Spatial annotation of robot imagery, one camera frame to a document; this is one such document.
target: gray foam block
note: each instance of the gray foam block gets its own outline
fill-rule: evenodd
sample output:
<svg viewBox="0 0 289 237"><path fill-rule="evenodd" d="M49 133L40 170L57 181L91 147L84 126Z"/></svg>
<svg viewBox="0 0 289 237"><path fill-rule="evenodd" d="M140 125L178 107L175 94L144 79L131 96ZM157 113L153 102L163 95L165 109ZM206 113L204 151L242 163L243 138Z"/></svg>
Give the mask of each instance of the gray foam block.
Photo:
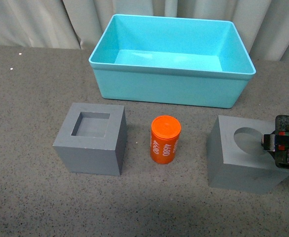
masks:
<svg viewBox="0 0 289 237"><path fill-rule="evenodd" d="M287 178L260 144L274 130L274 122L218 116L207 140L209 186L264 194Z"/></svg>
<svg viewBox="0 0 289 237"><path fill-rule="evenodd" d="M53 143L70 172L121 175L124 106L73 103Z"/></svg>

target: speckled table surface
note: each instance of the speckled table surface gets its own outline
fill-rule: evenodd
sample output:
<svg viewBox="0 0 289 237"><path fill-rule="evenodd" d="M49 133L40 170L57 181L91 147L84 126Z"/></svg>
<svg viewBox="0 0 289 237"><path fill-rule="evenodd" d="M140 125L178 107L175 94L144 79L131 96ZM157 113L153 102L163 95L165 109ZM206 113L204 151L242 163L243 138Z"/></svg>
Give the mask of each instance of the speckled table surface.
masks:
<svg viewBox="0 0 289 237"><path fill-rule="evenodd" d="M234 107L217 109L103 99L90 54L0 46L0 236L289 236L289 178L255 195L210 188L206 167L218 115L289 115L289 64L254 61ZM57 156L73 102L125 106L122 176L70 173ZM149 155L150 124L162 114L182 124L167 165Z"/></svg>

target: curtain fold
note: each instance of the curtain fold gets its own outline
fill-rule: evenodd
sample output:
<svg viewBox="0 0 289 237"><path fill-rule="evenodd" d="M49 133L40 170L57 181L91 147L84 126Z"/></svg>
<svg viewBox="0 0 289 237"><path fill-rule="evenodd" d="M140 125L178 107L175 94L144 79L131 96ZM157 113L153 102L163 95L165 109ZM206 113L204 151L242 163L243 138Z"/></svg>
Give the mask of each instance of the curtain fold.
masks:
<svg viewBox="0 0 289 237"><path fill-rule="evenodd" d="M0 45L93 49L113 14L232 21L252 59L289 62L289 0L6 0Z"/></svg>

